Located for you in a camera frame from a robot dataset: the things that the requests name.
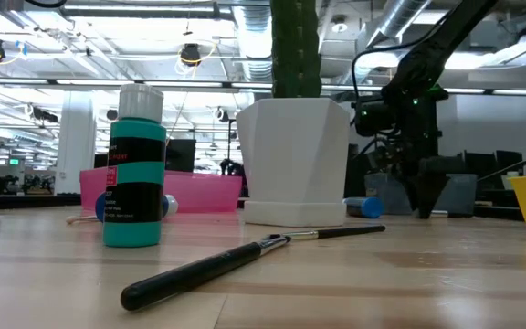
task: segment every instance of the white bottle cap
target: white bottle cap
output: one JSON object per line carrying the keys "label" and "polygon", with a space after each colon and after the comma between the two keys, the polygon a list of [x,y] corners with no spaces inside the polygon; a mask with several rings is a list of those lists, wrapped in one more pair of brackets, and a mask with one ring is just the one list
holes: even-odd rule
{"label": "white bottle cap", "polygon": [[178,212],[178,201],[171,195],[165,195],[165,197],[168,199],[168,211],[165,215],[175,215]]}
{"label": "white bottle cap", "polygon": [[140,118],[162,123],[163,93],[141,83],[121,86],[119,118]]}

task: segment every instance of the gray bin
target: gray bin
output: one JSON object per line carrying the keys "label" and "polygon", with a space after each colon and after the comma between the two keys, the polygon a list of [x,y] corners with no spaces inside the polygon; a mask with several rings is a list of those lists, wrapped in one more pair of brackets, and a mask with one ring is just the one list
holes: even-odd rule
{"label": "gray bin", "polygon": [[[468,217],[474,214],[476,182],[471,174],[448,174],[447,185],[436,202],[434,210],[447,211],[450,216]],[[367,196],[383,201],[386,215],[411,215],[411,204],[403,185],[389,174],[378,173],[364,177]]]}

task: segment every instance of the black paintbrush handle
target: black paintbrush handle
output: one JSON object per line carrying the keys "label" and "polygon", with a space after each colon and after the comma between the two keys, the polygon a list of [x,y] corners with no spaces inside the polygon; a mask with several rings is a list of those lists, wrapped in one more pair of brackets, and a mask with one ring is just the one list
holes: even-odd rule
{"label": "black paintbrush handle", "polygon": [[328,238],[345,237],[345,236],[350,236],[350,235],[383,232],[384,230],[385,230],[385,226],[383,225],[363,227],[363,228],[320,229],[318,230],[318,239],[328,239]]}
{"label": "black paintbrush handle", "polygon": [[236,269],[261,255],[261,246],[251,242],[218,255],[136,282],[121,293],[121,305],[128,311],[171,297]]}

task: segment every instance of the metal ferrule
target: metal ferrule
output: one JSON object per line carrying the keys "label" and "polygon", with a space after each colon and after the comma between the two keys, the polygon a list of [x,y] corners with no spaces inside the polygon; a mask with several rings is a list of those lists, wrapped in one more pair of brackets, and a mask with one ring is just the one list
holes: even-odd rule
{"label": "metal ferrule", "polygon": [[263,256],[266,253],[272,251],[275,248],[279,248],[289,242],[289,239],[286,237],[271,239],[271,240],[261,240],[258,242],[259,246],[261,247],[261,253],[259,256]]}
{"label": "metal ferrule", "polygon": [[291,233],[283,233],[282,235],[284,237],[290,237],[290,238],[296,239],[296,240],[317,239],[318,238],[318,231],[291,232]]}

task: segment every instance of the white plant pot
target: white plant pot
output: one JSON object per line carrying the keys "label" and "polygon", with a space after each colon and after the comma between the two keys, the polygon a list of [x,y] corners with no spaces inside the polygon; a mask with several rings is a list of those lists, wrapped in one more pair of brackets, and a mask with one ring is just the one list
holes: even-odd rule
{"label": "white plant pot", "polygon": [[237,115],[247,223],[340,226],[350,114],[329,99],[257,101]]}

